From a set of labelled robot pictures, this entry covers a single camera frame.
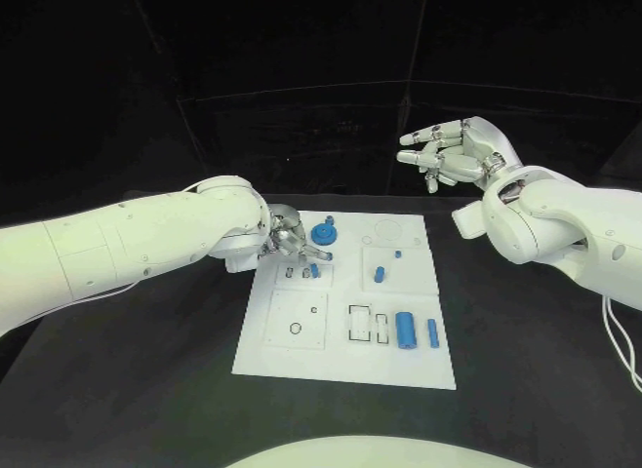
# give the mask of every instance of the blue knob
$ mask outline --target blue knob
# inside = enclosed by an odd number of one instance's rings
[[[331,225],[331,217],[324,220],[324,223],[317,224],[311,229],[311,240],[317,246],[328,246],[337,239],[337,230]]]
[[[383,267],[379,266],[377,270],[374,270],[374,282],[380,283],[383,281]]]

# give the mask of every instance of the blue object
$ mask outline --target blue object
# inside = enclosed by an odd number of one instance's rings
[[[415,321],[409,312],[395,314],[395,337],[400,349],[416,348]]]
[[[322,224],[317,224],[311,229],[311,240],[317,246],[328,246],[337,239],[337,230],[331,225],[331,216],[324,219]]]
[[[433,319],[429,319],[426,321],[426,327],[429,328],[429,342],[431,342],[431,347],[438,348],[439,345],[436,344],[436,321]]]
[[[379,266],[374,270],[374,282],[380,283],[383,281],[383,267]]]

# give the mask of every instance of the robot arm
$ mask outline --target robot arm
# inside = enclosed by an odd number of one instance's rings
[[[46,311],[206,255],[224,259],[227,272],[255,268],[273,252],[330,259],[305,243],[298,213],[266,206],[245,180],[220,176],[196,186],[196,193],[0,229],[0,336]]]
[[[451,217],[461,237],[487,234],[513,263],[553,266],[588,290],[642,310],[642,193],[592,189],[536,166],[523,167],[495,126],[480,117],[403,136],[397,161],[436,183],[472,182],[482,200]]]

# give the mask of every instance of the white mat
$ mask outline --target white mat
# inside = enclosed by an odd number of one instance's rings
[[[305,228],[311,230],[327,215],[337,240],[320,247],[333,260],[317,261],[318,278],[302,278],[297,257],[276,254],[260,260],[232,373],[454,390],[422,217],[301,212]],[[377,266],[384,269],[382,283],[374,282]],[[367,321],[363,317],[356,323],[353,316],[353,340],[351,305],[370,308]],[[396,344],[400,311],[415,319],[418,346],[409,350]],[[439,348],[429,345],[428,319],[436,320]]]

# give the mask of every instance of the black table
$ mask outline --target black table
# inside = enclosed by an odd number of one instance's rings
[[[314,437],[400,436],[534,467],[642,467],[642,396],[599,297],[459,239],[468,199],[268,196],[422,214],[457,390],[232,375],[252,272],[210,258],[50,315],[0,385],[0,466],[223,466]],[[642,313],[614,306],[638,354]]]

